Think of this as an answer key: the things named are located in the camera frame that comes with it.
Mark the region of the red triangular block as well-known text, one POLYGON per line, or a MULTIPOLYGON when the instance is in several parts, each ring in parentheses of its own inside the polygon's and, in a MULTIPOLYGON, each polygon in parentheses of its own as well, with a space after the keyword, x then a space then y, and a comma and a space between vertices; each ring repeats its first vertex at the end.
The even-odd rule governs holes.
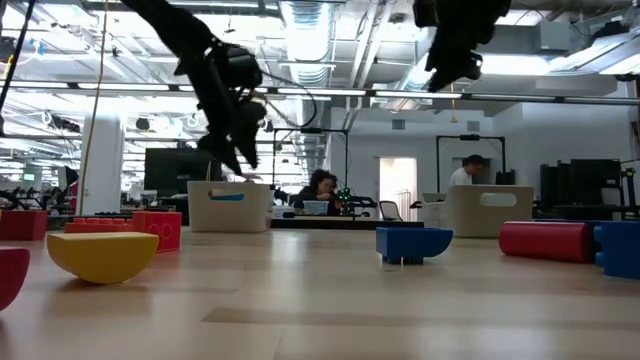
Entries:
POLYGON ((40 210, 0 211, 0 241, 42 241, 47 213, 40 210))

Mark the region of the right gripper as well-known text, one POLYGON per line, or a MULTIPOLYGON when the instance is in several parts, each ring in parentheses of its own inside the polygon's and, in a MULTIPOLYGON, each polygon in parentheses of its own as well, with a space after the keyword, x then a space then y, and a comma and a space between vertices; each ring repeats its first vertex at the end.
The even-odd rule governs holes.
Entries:
POLYGON ((497 20, 510 7, 511 0, 414 0, 415 25, 436 28, 427 58, 429 92, 460 78, 480 78, 483 57, 472 50, 492 40, 497 20))

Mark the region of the blue studded brick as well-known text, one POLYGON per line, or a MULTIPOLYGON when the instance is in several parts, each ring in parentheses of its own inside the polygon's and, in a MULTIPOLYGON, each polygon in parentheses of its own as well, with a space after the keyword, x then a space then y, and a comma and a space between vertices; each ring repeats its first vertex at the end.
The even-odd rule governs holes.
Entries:
POLYGON ((640 280, 640 222, 600 223, 594 240, 601 247, 595 263, 605 275, 640 280))

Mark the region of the orange block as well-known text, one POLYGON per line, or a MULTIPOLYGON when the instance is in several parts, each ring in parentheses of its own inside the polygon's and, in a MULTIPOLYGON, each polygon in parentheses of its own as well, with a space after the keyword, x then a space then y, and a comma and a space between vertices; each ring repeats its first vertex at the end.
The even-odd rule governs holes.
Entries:
POLYGON ((133 214, 133 229, 158 237, 157 253, 178 251, 181 246, 182 214, 180 212, 139 211, 133 214))

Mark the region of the red half-round block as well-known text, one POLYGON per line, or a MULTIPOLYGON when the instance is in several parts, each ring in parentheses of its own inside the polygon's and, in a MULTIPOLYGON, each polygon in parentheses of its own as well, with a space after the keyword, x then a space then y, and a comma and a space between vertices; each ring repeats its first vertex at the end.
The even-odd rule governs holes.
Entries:
POLYGON ((30 264, 30 252, 25 248, 0 248, 0 312, 18 296, 30 264))

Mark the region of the silver ventilation duct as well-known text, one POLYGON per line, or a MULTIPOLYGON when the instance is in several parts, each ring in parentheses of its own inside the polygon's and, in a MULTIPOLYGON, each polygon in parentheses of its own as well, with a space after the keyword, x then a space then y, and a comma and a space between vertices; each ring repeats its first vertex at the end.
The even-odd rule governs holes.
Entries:
MULTIPOLYGON (((333 5, 319 1, 280 1, 285 24, 287 60, 292 80, 310 88, 324 88, 329 82, 330 40, 333 33, 333 5)), ((321 127, 324 106, 320 100, 298 100, 297 122, 307 127, 321 127)), ((324 162, 325 140, 302 137, 299 160, 304 170, 312 173, 324 162)))
POLYGON ((414 42, 414 60, 397 85, 398 90, 420 91, 431 78, 431 72, 426 71, 429 51, 435 38, 436 28, 421 28, 414 42))

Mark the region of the white plastic bin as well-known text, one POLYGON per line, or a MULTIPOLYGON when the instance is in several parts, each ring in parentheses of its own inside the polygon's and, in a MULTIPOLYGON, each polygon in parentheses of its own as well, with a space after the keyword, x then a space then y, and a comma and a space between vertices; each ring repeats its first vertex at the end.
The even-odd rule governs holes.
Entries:
POLYGON ((445 194, 422 194, 423 223, 458 238, 497 238, 505 222, 532 220, 533 200, 531 186, 451 186, 445 194))
POLYGON ((271 226, 273 191, 252 182, 190 181, 189 226, 193 232, 259 233, 271 226), (211 195, 244 195, 240 202, 211 201, 211 195))

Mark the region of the orange studded brick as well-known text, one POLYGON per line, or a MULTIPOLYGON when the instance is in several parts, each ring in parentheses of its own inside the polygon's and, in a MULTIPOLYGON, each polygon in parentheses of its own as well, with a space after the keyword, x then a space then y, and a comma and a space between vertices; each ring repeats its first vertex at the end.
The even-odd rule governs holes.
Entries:
POLYGON ((65 233, 132 232, 131 219, 124 218, 74 218, 64 225, 65 233))

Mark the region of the red cylinder block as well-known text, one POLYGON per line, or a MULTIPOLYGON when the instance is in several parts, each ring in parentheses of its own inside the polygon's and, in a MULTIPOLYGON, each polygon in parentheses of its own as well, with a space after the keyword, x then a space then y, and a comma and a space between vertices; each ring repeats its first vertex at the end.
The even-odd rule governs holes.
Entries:
POLYGON ((594 261, 593 228, 579 222, 506 222, 499 233, 504 255, 571 263, 594 261))

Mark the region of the large black monitor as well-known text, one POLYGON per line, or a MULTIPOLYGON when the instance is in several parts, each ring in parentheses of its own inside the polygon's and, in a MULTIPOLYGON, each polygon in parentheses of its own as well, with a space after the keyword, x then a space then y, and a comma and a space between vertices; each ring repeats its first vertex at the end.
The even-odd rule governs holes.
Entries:
POLYGON ((193 148, 148 148, 144 166, 144 189, 161 197, 186 194, 190 181, 224 180, 221 164, 193 148))

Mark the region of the yellow half-round block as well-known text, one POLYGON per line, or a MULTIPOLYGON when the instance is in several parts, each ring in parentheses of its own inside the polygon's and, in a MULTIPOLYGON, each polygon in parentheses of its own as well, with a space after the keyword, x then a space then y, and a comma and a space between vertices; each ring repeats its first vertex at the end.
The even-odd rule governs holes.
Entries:
POLYGON ((142 272, 156 253, 157 235, 140 232, 60 233, 46 240, 52 261, 81 280, 109 285, 142 272))

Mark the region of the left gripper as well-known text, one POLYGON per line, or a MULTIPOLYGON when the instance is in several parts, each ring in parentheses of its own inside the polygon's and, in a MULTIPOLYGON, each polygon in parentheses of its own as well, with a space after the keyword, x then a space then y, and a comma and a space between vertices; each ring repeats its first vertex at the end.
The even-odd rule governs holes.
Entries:
POLYGON ((242 46, 213 39, 205 48, 180 56, 174 74, 189 79, 197 108, 208 121, 208 133, 198 140, 198 149, 242 175, 237 143, 256 168, 256 134, 267 111, 253 101, 254 90, 263 82, 255 56, 242 46))

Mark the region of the black metal gantry frame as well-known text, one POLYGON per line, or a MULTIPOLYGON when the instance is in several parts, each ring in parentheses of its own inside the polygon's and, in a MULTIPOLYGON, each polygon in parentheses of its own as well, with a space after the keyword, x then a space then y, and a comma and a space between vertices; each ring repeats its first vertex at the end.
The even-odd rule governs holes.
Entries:
POLYGON ((441 164, 440 164, 440 141, 442 139, 455 139, 459 141, 480 141, 480 140, 497 140, 501 144, 501 172, 507 172, 507 159, 506 159, 506 137, 504 136, 481 136, 478 134, 463 134, 463 135, 436 135, 435 140, 435 159, 436 159, 436 188, 441 190, 441 164))
POLYGON ((278 153, 281 151, 281 146, 285 143, 288 143, 288 138, 293 137, 294 135, 300 135, 302 137, 324 137, 324 145, 328 145, 328 141, 330 140, 333 134, 339 134, 339 139, 344 144, 344 152, 345 152, 345 163, 344 163, 344 175, 341 180, 342 186, 344 188, 349 188, 348 186, 348 175, 351 165, 351 152, 349 148, 349 131, 345 129, 326 129, 326 128, 318 128, 318 127, 304 127, 304 128, 275 128, 273 130, 273 148, 272 148, 272 165, 271 165, 271 176, 272 176, 272 184, 276 185, 277 176, 279 173, 276 171, 276 162, 278 153))

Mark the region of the dark blue block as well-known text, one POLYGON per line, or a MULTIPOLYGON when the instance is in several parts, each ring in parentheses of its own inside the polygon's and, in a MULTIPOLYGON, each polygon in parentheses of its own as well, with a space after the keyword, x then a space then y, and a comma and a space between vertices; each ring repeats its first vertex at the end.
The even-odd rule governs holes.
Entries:
POLYGON ((452 239, 449 229, 378 227, 376 251, 387 264, 422 265, 425 258, 444 253, 452 239))

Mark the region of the white pillar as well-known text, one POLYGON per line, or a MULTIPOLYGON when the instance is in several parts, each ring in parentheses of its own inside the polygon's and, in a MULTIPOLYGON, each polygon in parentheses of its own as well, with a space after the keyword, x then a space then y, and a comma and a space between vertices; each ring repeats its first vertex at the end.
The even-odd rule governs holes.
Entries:
POLYGON ((81 143, 77 215, 119 212, 126 114, 100 102, 85 113, 81 143))

